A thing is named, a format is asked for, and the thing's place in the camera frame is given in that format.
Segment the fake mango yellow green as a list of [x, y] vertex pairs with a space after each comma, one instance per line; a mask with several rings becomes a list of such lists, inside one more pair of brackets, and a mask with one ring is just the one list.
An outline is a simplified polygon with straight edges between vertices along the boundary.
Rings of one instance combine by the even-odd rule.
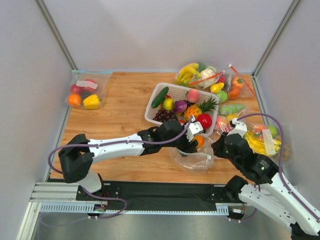
[[205, 138], [201, 135], [196, 135], [194, 138], [193, 138], [193, 141], [196, 141], [197, 142], [197, 145], [196, 145], [196, 149], [199, 149], [201, 148], [204, 143], [205, 143]]

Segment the polka dot zip bag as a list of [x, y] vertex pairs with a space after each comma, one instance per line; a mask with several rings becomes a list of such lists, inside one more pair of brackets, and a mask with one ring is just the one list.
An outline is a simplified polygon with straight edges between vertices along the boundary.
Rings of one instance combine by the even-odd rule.
[[213, 140], [207, 136], [203, 137], [203, 145], [195, 153], [185, 153], [177, 148], [169, 148], [171, 159], [183, 170], [193, 174], [204, 174], [215, 163], [216, 156], [212, 149]]

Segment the fake yellow apple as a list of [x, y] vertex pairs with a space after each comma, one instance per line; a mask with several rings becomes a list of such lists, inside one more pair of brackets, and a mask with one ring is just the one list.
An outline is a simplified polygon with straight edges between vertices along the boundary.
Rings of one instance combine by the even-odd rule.
[[162, 108], [166, 111], [171, 111], [175, 107], [175, 101], [172, 98], [165, 98], [162, 102]]

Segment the fake pink peach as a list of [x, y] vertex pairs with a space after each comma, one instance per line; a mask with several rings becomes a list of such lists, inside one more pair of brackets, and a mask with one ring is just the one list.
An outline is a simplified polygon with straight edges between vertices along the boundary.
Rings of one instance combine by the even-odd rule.
[[200, 100], [200, 92], [197, 89], [191, 89], [186, 94], [186, 100], [190, 103], [197, 103]]

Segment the fake green cucumber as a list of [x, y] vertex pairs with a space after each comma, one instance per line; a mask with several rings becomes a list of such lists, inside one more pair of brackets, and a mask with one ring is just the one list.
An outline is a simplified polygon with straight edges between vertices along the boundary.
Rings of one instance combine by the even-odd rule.
[[168, 92], [169, 92], [169, 87], [168, 86], [164, 87], [153, 99], [151, 103], [151, 107], [153, 109], [157, 108], [165, 100]]

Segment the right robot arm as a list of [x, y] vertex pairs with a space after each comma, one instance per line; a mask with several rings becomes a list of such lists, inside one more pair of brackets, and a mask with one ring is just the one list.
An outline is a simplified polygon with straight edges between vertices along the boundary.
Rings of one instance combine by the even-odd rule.
[[290, 232], [293, 240], [320, 238], [319, 211], [279, 173], [269, 157], [254, 153], [238, 133], [223, 133], [211, 147], [217, 157], [228, 159], [243, 174], [225, 185], [227, 198], [255, 207]]

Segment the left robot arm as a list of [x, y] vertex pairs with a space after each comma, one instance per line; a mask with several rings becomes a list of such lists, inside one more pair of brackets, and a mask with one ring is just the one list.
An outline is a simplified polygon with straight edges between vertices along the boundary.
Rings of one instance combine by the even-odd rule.
[[78, 134], [58, 153], [63, 180], [77, 183], [90, 193], [100, 191], [102, 180], [92, 173], [92, 164], [127, 156], [145, 156], [158, 153], [162, 148], [176, 148], [183, 153], [197, 151], [194, 137], [203, 133], [202, 125], [195, 119], [181, 124], [171, 118], [159, 126], [114, 139], [88, 139]]

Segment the fake pineapple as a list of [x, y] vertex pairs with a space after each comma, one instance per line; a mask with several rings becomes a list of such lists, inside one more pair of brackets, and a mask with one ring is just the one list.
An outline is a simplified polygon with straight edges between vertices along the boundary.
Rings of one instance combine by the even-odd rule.
[[218, 100], [214, 99], [213, 97], [210, 97], [208, 100], [202, 102], [201, 104], [191, 104], [187, 107], [187, 109], [183, 113], [183, 117], [186, 122], [188, 122], [191, 118], [191, 116], [198, 118], [201, 114], [207, 113], [207, 112], [213, 112], [217, 109], [219, 105]]

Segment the fake grape bunch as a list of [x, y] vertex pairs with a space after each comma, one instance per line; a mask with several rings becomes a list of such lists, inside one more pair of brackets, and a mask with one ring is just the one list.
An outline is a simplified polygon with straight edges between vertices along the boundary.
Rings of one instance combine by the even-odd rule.
[[153, 118], [154, 121], [160, 123], [164, 123], [170, 119], [178, 119], [176, 112], [174, 110], [165, 110], [163, 108], [159, 109], [158, 112], [155, 114], [155, 117]]

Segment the fake purple onion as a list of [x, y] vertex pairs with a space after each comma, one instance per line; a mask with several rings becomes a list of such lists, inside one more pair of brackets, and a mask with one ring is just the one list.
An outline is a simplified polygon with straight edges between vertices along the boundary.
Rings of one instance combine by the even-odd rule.
[[177, 114], [183, 113], [188, 108], [186, 100], [177, 100], [174, 103], [174, 111]]

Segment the blue zip bag right side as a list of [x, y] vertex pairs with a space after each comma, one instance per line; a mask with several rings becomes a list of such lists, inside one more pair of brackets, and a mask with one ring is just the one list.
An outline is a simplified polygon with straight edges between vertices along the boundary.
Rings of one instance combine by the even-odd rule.
[[[244, 116], [248, 108], [243, 104], [222, 104], [219, 106], [218, 115], [213, 131], [213, 139], [216, 141], [223, 132], [229, 133], [232, 130], [230, 121], [234, 118]], [[267, 125], [244, 121], [247, 126], [247, 133], [244, 138], [248, 141], [253, 152], [262, 155], [272, 155], [274, 152], [273, 137]]]

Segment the bag of nuts right edge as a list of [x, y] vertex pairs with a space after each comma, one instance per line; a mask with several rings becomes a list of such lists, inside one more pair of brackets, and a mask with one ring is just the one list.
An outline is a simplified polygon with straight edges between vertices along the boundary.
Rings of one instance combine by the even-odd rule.
[[273, 161], [275, 161], [278, 164], [280, 162], [281, 150], [284, 149], [283, 156], [282, 156], [282, 164], [287, 165], [290, 161], [290, 156], [291, 156], [290, 145], [287, 143], [285, 145], [281, 144], [283, 142], [282, 135], [278, 127], [273, 125], [268, 125], [267, 129], [269, 129], [271, 136], [273, 138], [274, 152], [275, 152], [275, 154], [268, 154], [267, 156], [270, 157]]

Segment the fake banana bunch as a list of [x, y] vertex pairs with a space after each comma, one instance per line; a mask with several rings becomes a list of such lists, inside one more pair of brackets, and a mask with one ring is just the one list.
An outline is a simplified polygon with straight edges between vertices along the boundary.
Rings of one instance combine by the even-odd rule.
[[174, 83], [177, 85], [188, 85], [190, 81], [195, 77], [196, 79], [199, 79], [201, 74], [198, 71], [198, 68], [200, 65], [198, 63], [190, 63], [184, 66], [176, 75]]

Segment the white plastic basket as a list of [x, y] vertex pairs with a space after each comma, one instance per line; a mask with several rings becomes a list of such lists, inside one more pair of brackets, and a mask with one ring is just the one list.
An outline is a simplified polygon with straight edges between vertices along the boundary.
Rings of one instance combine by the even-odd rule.
[[208, 137], [214, 132], [218, 109], [219, 98], [213, 93], [162, 82], [153, 90], [144, 117], [155, 125], [174, 118], [187, 123], [194, 117]]

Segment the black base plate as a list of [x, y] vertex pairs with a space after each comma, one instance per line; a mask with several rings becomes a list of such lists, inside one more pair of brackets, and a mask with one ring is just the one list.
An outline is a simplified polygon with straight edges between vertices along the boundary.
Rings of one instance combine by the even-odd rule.
[[201, 183], [159, 183], [110, 181], [88, 194], [76, 185], [77, 203], [93, 204], [90, 216], [124, 214], [213, 214], [220, 206], [243, 208], [226, 185]]

